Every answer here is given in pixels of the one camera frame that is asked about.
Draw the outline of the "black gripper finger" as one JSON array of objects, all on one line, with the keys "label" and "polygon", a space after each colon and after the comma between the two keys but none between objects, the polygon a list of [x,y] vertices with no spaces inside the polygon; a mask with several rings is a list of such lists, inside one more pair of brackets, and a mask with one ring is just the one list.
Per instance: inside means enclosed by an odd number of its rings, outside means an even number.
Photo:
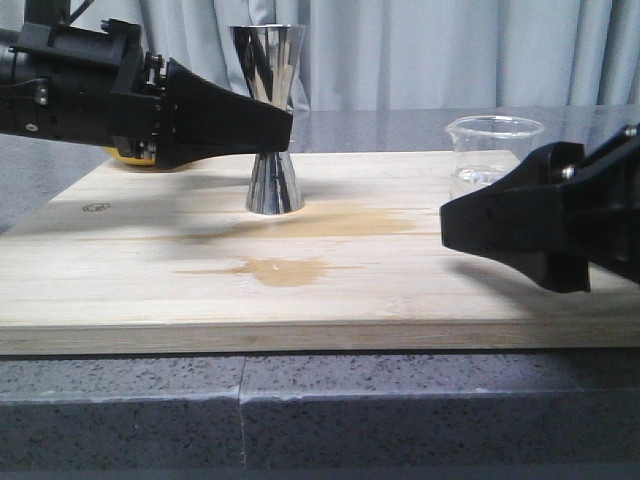
[{"label": "black gripper finger", "polygon": [[495,183],[440,207],[442,244],[506,265],[556,293],[591,290],[588,262],[571,252],[562,170],[584,146],[557,142],[531,152]]},{"label": "black gripper finger", "polygon": [[221,88],[174,59],[167,64],[161,114],[161,170],[216,156],[284,151],[293,125],[288,112]]}]

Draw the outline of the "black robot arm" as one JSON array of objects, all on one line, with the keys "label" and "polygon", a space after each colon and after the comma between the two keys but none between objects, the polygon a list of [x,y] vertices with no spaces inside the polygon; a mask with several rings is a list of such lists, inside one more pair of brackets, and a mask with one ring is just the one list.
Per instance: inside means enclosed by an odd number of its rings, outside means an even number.
[{"label": "black robot arm", "polygon": [[159,169],[287,148],[292,116],[144,51],[142,29],[116,19],[73,26],[88,5],[28,1],[1,32],[1,131],[113,148]]}]

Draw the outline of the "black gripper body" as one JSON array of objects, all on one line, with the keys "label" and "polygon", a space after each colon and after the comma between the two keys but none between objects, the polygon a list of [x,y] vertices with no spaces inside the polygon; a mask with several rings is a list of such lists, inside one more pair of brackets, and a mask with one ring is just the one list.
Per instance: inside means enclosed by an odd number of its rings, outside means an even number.
[{"label": "black gripper body", "polygon": [[639,282],[639,126],[574,164],[563,184],[570,253]]},{"label": "black gripper body", "polygon": [[99,31],[27,22],[1,32],[1,131],[116,148],[155,158],[162,59],[143,50],[141,28],[106,20]]}]

